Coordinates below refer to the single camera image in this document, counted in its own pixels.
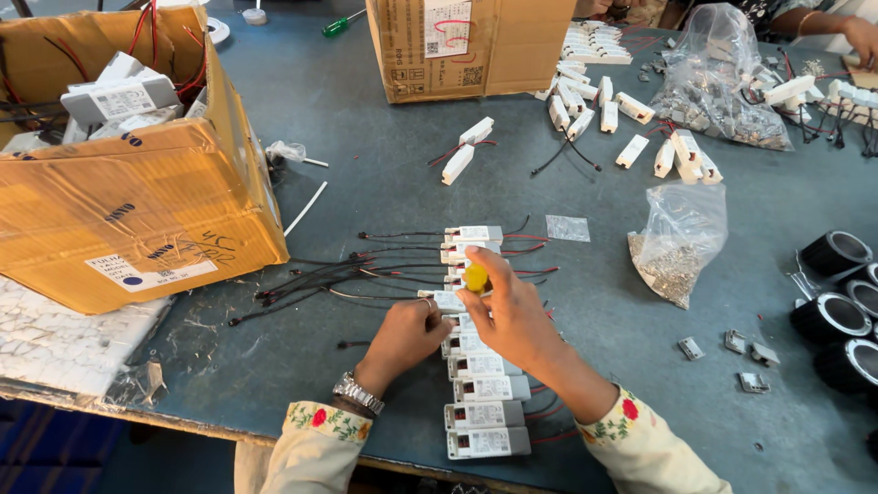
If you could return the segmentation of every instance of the open cardboard box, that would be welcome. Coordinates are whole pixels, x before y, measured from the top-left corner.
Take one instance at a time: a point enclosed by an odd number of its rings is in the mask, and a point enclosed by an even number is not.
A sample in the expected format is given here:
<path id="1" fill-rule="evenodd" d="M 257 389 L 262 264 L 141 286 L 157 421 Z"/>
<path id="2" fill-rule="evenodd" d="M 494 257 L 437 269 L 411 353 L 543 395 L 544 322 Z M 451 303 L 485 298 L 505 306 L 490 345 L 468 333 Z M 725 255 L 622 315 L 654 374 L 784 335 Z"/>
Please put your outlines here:
<path id="1" fill-rule="evenodd" d="M 57 100 L 83 78 L 43 37 L 66 41 L 94 80 L 117 50 L 127 51 L 139 15 L 4 21 L 0 69 L 25 102 Z M 155 67 L 174 82 L 185 80 L 203 52 L 184 27 L 205 39 L 205 117 L 0 154 L 3 275 L 97 314 L 289 258 L 263 149 L 204 36 L 206 20 L 203 8 L 159 9 Z M 146 66 L 153 58 L 148 27 L 133 51 Z M 25 131 L 0 124 L 0 145 Z"/>
<path id="2" fill-rule="evenodd" d="M 387 101 L 548 88 L 575 6 L 576 0 L 366 0 Z M 464 54 L 428 53 L 464 40 Z"/>

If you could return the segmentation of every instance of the grey plastic clip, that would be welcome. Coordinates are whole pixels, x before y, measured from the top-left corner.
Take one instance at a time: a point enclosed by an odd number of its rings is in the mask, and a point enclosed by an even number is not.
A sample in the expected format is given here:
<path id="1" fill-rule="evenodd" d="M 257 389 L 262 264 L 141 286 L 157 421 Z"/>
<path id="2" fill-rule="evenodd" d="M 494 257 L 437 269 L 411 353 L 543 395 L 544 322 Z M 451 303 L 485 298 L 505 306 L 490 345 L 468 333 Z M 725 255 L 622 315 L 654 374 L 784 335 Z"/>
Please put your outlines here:
<path id="1" fill-rule="evenodd" d="M 765 345 L 760 345 L 759 343 L 753 343 L 753 352 L 750 355 L 754 360 L 762 362 L 769 367 L 774 367 L 781 363 L 781 361 L 777 359 L 777 353 L 775 353 L 774 350 Z"/>
<path id="2" fill-rule="evenodd" d="M 762 379 L 759 374 L 738 373 L 741 379 L 741 388 L 748 393 L 767 393 L 771 391 L 771 386 Z"/>
<path id="3" fill-rule="evenodd" d="M 733 352 L 745 353 L 747 351 L 747 342 L 744 336 L 738 330 L 728 330 L 725 332 L 725 347 Z"/>
<path id="4" fill-rule="evenodd" d="M 693 340 L 691 336 L 680 340 L 680 348 L 683 349 L 683 352 L 690 360 L 700 359 L 704 356 L 704 352 L 702 352 L 702 349 L 695 344 L 695 340 Z"/>

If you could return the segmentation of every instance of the clear plastic bag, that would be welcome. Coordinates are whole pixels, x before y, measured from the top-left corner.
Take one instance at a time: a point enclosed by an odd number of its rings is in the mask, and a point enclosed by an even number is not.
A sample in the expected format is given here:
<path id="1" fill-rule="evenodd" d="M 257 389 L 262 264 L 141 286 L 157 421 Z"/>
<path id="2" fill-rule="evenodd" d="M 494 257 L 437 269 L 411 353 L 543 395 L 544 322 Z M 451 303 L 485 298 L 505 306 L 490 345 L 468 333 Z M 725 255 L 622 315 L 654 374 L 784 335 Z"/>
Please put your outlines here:
<path id="1" fill-rule="evenodd" d="M 628 234 L 631 261 L 653 292 L 688 309 L 699 273 L 729 236 L 725 185 L 678 180 L 648 189 L 646 199 L 646 228 Z"/>
<path id="2" fill-rule="evenodd" d="M 658 118 L 759 148 L 793 150 L 781 116 L 743 96 L 761 57 L 753 26 L 740 9 L 695 7 L 676 48 L 662 56 L 665 83 L 650 102 Z"/>
<path id="3" fill-rule="evenodd" d="M 275 156 L 283 156 L 288 160 L 302 163 L 307 155 L 305 154 L 305 146 L 295 142 L 284 144 L 283 141 L 274 141 L 268 148 L 265 148 L 265 155 L 269 160 L 273 160 Z"/>

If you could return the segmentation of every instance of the workbench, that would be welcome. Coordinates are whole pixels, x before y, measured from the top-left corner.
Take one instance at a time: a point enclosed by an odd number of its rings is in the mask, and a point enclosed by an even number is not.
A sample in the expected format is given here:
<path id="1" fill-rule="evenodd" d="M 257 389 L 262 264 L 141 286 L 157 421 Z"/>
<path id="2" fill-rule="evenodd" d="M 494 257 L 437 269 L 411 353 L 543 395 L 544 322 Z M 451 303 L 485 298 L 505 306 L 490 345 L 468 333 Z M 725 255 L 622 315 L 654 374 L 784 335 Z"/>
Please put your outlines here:
<path id="1" fill-rule="evenodd" d="M 357 238 L 361 231 L 470 224 L 509 231 L 531 214 L 522 233 L 544 235 L 546 214 L 586 217 L 590 243 L 556 240 L 511 262 L 525 270 L 561 266 L 539 287 L 540 295 L 550 300 L 547 307 L 556 308 L 553 315 L 564 339 L 598 372 L 648 403 L 736 492 L 875 492 L 878 469 L 863 438 L 878 427 L 878 415 L 864 400 L 840 395 L 818 379 L 811 366 L 816 348 L 788 321 L 794 300 L 802 295 L 785 274 L 796 270 L 795 249 L 829 229 L 849 231 L 878 247 L 878 161 L 860 155 L 859 126 L 849 127 L 853 130 L 846 133 L 842 150 L 823 138 L 806 146 L 796 127 L 788 127 L 795 152 L 696 135 L 725 177 L 730 234 L 698 279 L 691 309 L 683 310 L 641 280 L 626 240 L 628 232 L 647 222 L 645 190 L 676 178 L 676 171 L 667 180 L 653 177 L 661 134 L 651 135 L 630 170 L 614 164 L 632 135 L 656 124 L 642 126 L 621 115 L 618 131 L 604 134 L 594 121 L 576 144 L 603 172 L 568 147 L 531 178 L 530 171 L 562 143 L 544 102 L 516 94 L 389 105 L 367 22 L 357 20 L 337 38 L 320 35 L 324 25 L 358 11 L 362 2 L 265 7 L 269 23 L 260 27 L 245 25 L 236 11 L 209 12 L 231 27 L 230 39 L 219 46 L 220 59 L 263 146 L 276 140 L 300 142 L 309 157 L 330 163 L 328 169 L 288 163 L 275 186 L 286 225 L 328 182 L 287 237 L 293 257 L 336 261 L 383 245 L 438 242 L 366 241 Z M 680 36 L 659 30 L 642 35 Z M 651 73 L 651 81 L 644 83 L 637 74 L 663 48 L 661 42 L 652 45 L 630 66 L 591 65 L 587 75 L 595 85 L 598 77 L 611 76 L 616 91 L 648 103 L 662 77 Z M 776 54 L 769 45 L 761 49 L 763 56 Z M 788 52 L 794 66 L 818 59 L 827 73 L 842 70 L 834 54 Z M 830 80 L 819 84 L 824 92 Z M 490 138 L 499 144 L 476 149 L 464 174 L 452 186 L 442 185 L 442 166 L 425 163 L 456 146 L 458 136 L 485 116 L 495 120 Z M 384 265 L 409 260 L 431 262 L 437 256 L 380 258 Z M 293 268 L 307 267 L 272 265 L 181 294 L 141 348 L 141 361 L 152 355 L 161 362 L 168 392 L 160 392 L 155 406 L 92 411 L 273 444 L 290 402 L 326 402 L 342 373 L 364 355 L 364 347 L 336 350 L 336 344 L 371 339 L 390 305 L 319 294 L 271 316 L 227 325 L 233 317 L 262 309 L 254 293 L 287 281 Z M 344 289 L 407 294 L 369 282 Z M 769 369 L 725 349 L 723 334 L 732 328 L 749 342 L 774 349 L 780 365 Z M 690 336 L 706 353 L 697 361 L 689 361 L 677 345 Z M 745 393 L 738 372 L 762 374 L 771 391 Z M 543 408 L 551 399 L 550 391 L 537 393 L 525 410 Z M 438 355 L 400 377 L 385 401 L 363 448 L 363 464 L 512 492 L 614 491 L 605 469 L 578 437 L 536 444 L 530 456 L 449 461 L 443 405 L 452 403 L 452 394 Z M 529 425 L 533 440 L 569 430 L 572 417 L 562 410 L 534 422 Z"/>

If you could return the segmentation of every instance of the green screwdriver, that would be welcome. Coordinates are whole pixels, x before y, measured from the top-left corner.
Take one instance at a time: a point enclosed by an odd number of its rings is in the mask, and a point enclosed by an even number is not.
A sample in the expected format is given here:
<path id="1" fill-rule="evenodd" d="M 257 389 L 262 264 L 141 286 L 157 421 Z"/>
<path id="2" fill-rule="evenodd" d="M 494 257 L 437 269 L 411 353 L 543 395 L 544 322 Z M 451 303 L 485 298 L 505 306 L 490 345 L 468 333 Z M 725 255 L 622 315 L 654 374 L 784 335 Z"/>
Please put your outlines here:
<path id="1" fill-rule="evenodd" d="M 327 38 L 332 38 L 336 34 L 341 33 L 345 29 L 348 29 L 348 22 L 353 20 L 356 16 L 362 15 L 366 12 L 365 9 L 357 12 L 356 14 L 350 16 L 349 18 L 340 18 L 336 20 L 334 23 L 323 28 L 323 35 Z"/>

